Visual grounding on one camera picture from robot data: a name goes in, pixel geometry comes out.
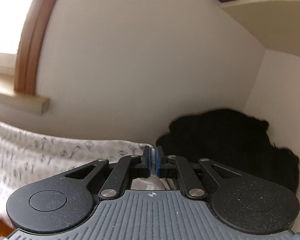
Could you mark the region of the brown wooden window frame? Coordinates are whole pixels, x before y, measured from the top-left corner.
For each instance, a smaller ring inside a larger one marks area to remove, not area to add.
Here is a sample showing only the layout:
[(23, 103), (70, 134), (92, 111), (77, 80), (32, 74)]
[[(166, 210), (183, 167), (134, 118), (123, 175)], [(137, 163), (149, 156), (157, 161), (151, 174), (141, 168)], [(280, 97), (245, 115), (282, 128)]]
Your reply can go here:
[(33, 0), (21, 32), (15, 63), (14, 90), (36, 94), (37, 72), (47, 25), (57, 0)]

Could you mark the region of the beige window sill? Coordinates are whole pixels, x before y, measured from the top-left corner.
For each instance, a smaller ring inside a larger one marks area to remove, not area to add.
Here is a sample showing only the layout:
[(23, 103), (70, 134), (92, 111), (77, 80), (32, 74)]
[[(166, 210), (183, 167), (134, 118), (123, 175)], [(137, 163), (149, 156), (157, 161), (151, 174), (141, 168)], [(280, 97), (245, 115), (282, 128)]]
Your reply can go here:
[(13, 109), (42, 115), (48, 111), (50, 99), (14, 91), (15, 54), (0, 53), (0, 103)]

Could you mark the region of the white patterned garment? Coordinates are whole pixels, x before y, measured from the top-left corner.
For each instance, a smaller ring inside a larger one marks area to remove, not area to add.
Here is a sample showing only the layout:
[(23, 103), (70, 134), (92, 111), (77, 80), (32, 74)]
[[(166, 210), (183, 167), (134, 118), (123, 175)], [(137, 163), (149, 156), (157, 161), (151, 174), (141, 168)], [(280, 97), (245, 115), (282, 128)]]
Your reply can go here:
[(127, 155), (141, 155), (146, 146), (125, 140), (52, 137), (0, 122), (0, 220), (12, 225), (6, 203), (18, 188), (97, 159), (115, 163)]

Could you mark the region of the cream wall shelf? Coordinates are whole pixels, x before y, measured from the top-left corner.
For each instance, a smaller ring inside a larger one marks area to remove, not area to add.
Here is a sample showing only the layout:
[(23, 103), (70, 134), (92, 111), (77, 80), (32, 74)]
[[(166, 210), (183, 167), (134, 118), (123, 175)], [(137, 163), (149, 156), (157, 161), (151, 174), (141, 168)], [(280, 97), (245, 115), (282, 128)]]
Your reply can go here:
[(220, 7), (264, 48), (300, 57), (300, 0), (236, 0)]

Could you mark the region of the black clothing pile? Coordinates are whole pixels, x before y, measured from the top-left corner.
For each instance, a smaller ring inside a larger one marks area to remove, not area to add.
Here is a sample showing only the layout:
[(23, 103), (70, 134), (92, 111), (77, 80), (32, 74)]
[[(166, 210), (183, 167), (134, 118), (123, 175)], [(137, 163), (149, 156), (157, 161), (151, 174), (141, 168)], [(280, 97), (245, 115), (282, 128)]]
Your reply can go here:
[(173, 120), (156, 145), (165, 155), (179, 155), (191, 163), (211, 159), (296, 193), (300, 159), (286, 147), (275, 147), (268, 128), (267, 120), (219, 108)]

